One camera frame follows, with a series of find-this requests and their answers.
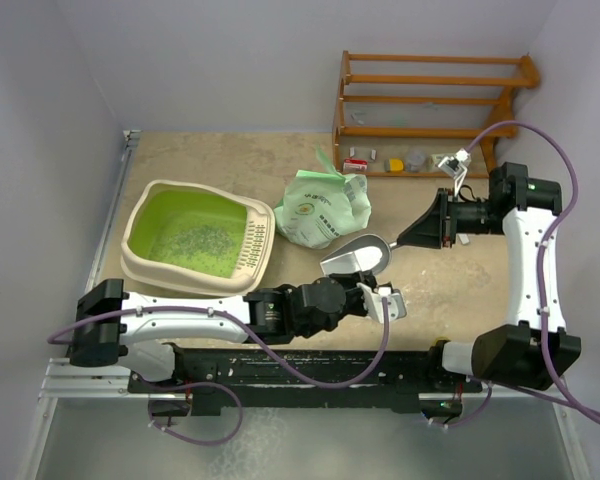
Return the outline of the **silver metal scoop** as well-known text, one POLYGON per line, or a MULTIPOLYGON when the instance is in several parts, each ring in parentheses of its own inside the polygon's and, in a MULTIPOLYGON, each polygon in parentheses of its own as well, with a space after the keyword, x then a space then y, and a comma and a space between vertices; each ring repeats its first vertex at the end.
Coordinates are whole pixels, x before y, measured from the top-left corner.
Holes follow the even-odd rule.
POLYGON ((397 247, 396 241, 389 243, 378 235, 364 234, 324 257, 320 268, 326 276, 365 271, 378 275, 390 264, 397 247))

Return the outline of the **green cat litter bag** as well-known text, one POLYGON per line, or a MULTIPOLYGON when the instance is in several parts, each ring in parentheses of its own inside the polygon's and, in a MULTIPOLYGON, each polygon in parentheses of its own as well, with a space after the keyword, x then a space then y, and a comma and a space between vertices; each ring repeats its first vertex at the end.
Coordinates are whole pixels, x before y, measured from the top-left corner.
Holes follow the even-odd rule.
POLYGON ((365 229, 371 216, 367 177, 338 172, 321 148, 323 170, 299 170, 274 208, 278 232, 290 242, 323 249, 365 229))

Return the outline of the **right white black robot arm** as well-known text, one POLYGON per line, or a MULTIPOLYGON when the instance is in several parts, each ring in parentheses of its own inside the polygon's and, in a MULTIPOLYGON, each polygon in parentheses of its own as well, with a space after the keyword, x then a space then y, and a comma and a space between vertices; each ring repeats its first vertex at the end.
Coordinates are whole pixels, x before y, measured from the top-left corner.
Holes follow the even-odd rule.
POLYGON ((425 366, 426 383, 447 391, 460 374, 544 391, 579 358, 581 340, 566 331, 557 289, 553 223, 562 211, 555 181, 531 178, 506 162, 489 174, 485 199, 455 199, 439 189, 431 207, 395 247, 441 249, 460 234, 502 235, 507 242, 509 300, 502 325, 471 343, 439 341, 439 358, 425 366))

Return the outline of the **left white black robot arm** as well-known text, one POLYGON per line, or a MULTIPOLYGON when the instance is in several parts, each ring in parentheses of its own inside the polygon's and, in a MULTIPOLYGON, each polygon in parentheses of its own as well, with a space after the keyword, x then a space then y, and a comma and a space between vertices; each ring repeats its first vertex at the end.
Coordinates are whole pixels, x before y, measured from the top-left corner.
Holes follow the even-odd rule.
POLYGON ((347 316, 388 325, 405 317, 401 292, 369 272, 335 274, 309 284, 284 284, 217 299, 162 298, 127 292, 106 279, 77 303, 69 362, 82 368, 118 365, 164 392, 182 387, 184 353, 176 338, 222 340, 261 347, 331 332, 347 316))

